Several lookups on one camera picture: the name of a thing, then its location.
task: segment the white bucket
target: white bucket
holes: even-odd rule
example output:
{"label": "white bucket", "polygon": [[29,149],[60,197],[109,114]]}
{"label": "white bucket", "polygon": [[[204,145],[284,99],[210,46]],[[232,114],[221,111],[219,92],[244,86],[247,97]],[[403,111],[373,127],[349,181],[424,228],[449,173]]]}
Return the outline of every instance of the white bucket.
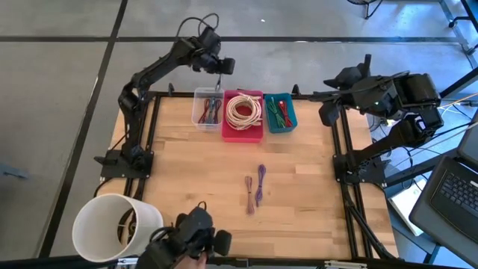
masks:
{"label": "white bucket", "polygon": [[[117,228],[130,208],[136,213],[136,229],[128,245],[121,245]],[[149,236],[163,226],[163,217],[153,205],[119,194],[105,194],[89,201],[73,224],[72,239],[78,254],[91,262],[140,255]]]}

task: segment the wooden table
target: wooden table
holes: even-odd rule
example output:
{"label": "wooden table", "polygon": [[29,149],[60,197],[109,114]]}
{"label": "wooden table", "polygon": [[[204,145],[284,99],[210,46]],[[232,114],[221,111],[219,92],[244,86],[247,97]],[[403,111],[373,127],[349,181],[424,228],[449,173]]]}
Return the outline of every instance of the wooden table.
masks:
{"label": "wooden table", "polygon": [[[143,201],[156,206],[165,223],[175,221],[179,213],[189,213],[204,200],[214,226],[232,233],[229,256],[351,258],[340,186],[332,168],[332,131],[320,122],[319,103],[294,100],[297,128],[287,134],[271,134],[265,127],[260,144],[224,143],[220,132],[196,130],[191,123],[192,104],[192,98],[161,98],[152,145],[155,159]],[[348,119],[354,148],[369,145],[365,117],[349,111]],[[111,144],[123,135],[119,113]],[[253,177],[255,191],[259,164],[267,168],[264,198],[255,214],[248,216],[244,176]],[[99,193],[122,194],[124,186],[124,179],[112,179]],[[365,184],[361,190],[370,227],[397,256],[383,192]],[[357,225],[356,236],[359,254],[364,256]]]}

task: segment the gray floor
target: gray floor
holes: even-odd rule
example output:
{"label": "gray floor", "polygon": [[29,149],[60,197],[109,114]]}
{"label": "gray floor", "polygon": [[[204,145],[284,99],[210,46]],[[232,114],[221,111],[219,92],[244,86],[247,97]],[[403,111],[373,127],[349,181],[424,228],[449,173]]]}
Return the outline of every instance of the gray floor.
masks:
{"label": "gray floor", "polygon": [[[3,0],[0,36],[109,36],[120,2]],[[464,13],[457,2],[448,1],[454,15]],[[119,35],[173,36],[186,16],[210,12],[221,16],[218,33],[224,36],[454,37],[439,4],[385,1],[377,14],[365,21],[363,8],[344,0],[135,0],[128,3]],[[478,41],[469,22],[460,22],[459,29],[471,45]],[[183,35],[195,33],[196,23],[188,23],[182,30]],[[4,216],[0,222],[0,260],[26,259],[35,254],[105,48],[106,43],[0,43],[0,81],[4,85],[0,93],[4,115],[0,162],[31,174],[22,181],[0,179]],[[100,166],[93,156],[104,154],[108,147],[122,86],[169,48],[169,43],[115,45],[52,255],[75,253],[72,222],[98,184]],[[366,53],[373,55],[373,74],[390,75],[407,69],[427,72],[439,90],[471,71],[461,47],[451,43],[224,43],[221,55],[237,61],[235,74],[224,78],[224,88],[278,93],[298,84],[304,93],[326,90],[322,80],[363,61]],[[182,67],[152,89],[166,90],[172,82],[177,90],[192,91],[210,87],[216,79]],[[477,86],[466,91],[474,93]],[[453,124],[456,117],[462,117],[453,112],[445,116],[454,117],[449,120]],[[421,160],[432,156],[427,154],[420,154]],[[402,157],[403,152],[392,155],[394,162]],[[399,234],[396,239],[401,256],[423,260],[423,253],[406,239]]]}

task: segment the white plastic container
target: white plastic container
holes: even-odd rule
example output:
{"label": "white plastic container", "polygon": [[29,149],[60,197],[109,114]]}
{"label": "white plastic container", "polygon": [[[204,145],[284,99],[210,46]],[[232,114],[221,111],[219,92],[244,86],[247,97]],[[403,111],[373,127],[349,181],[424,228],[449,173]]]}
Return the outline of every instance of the white plastic container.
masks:
{"label": "white plastic container", "polygon": [[[130,208],[136,213],[136,228],[129,244],[122,245],[117,227]],[[91,262],[140,255],[149,244],[149,236],[162,226],[163,217],[153,205],[119,194],[105,194],[87,202],[76,216],[73,245],[81,257]]]}
{"label": "white plastic container", "polygon": [[[205,102],[207,102],[207,100],[209,105],[211,104],[211,100],[215,101],[215,105],[218,105],[217,102],[220,102],[220,107],[217,109],[217,122],[214,121],[216,110],[213,109],[212,113],[210,113],[211,109],[209,109],[210,106],[208,106],[208,112],[205,114],[205,122],[199,123],[204,114],[206,106]],[[210,132],[219,131],[221,123],[223,122],[223,105],[224,91],[222,89],[216,91],[214,88],[197,88],[194,91],[193,113],[191,115],[191,121],[198,130]]]}

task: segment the pink plastic bin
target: pink plastic bin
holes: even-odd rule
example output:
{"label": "pink plastic bin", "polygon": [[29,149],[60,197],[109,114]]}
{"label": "pink plastic bin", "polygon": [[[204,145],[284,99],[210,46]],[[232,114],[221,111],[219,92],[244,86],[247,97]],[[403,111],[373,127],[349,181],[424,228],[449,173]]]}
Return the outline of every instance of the pink plastic bin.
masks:
{"label": "pink plastic bin", "polygon": [[[232,97],[238,96],[239,93],[244,93],[250,96],[260,96],[261,97],[261,108],[262,108],[262,115],[261,125],[260,126],[251,126],[247,130],[237,131],[231,128],[229,124],[226,122],[226,107],[229,100]],[[248,115],[251,111],[248,108],[238,108],[238,112],[244,115]],[[262,92],[260,90],[227,90],[224,92],[224,105],[223,105],[223,139],[225,142],[229,143],[260,143],[264,136],[264,98],[262,96]]]}

